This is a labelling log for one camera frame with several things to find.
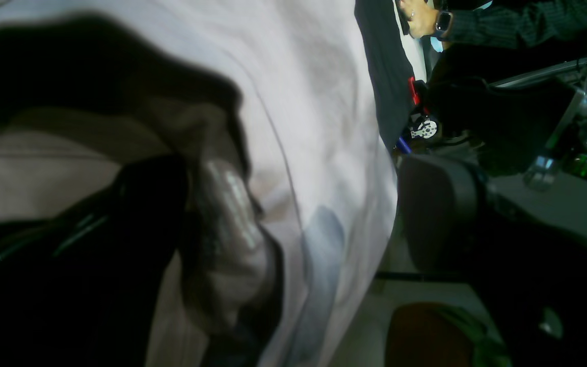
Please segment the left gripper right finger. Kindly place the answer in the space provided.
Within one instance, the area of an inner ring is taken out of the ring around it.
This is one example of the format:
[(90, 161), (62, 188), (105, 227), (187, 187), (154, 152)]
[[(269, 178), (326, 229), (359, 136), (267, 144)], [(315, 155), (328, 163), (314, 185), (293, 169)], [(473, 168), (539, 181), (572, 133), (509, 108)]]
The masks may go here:
[(460, 276), (514, 366), (587, 366), (587, 237), (540, 221), (477, 167), (409, 155), (398, 202), (422, 272)]

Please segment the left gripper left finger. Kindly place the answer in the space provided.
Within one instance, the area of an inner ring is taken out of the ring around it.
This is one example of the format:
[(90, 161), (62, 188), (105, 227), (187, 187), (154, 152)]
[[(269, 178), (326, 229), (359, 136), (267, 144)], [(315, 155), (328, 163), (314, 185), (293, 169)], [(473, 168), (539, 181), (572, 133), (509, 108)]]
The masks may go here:
[(257, 366), (282, 314), (242, 166), (159, 156), (0, 225), (0, 366)]

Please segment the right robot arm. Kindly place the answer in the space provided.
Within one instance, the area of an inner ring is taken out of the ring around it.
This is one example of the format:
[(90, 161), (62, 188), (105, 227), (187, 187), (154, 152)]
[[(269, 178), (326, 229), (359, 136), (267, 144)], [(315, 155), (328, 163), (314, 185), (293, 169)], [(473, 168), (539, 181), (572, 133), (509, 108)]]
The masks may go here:
[(524, 173), (534, 190), (559, 173), (587, 180), (587, 55), (498, 82), (455, 78), (422, 97), (445, 128), (481, 139), (496, 169)]

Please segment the person's dark sleeve forearm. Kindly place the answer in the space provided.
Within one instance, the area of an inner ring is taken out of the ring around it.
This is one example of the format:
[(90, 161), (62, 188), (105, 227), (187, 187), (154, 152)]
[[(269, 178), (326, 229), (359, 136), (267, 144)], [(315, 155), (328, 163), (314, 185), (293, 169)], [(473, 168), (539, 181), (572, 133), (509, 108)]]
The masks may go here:
[(587, 1), (529, 2), (519, 7), (453, 10), (443, 40), (494, 48), (533, 48), (587, 34)]

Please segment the person's hand with watch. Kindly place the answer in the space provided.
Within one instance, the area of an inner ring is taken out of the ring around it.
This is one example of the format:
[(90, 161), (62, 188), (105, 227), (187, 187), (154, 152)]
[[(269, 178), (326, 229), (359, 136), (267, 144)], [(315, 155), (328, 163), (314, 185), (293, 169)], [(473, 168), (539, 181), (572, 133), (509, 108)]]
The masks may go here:
[(439, 11), (425, 1), (399, 1), (399, 9), (405, 14), (409, 34), (414, 39), (430, 36), (436, 30)]

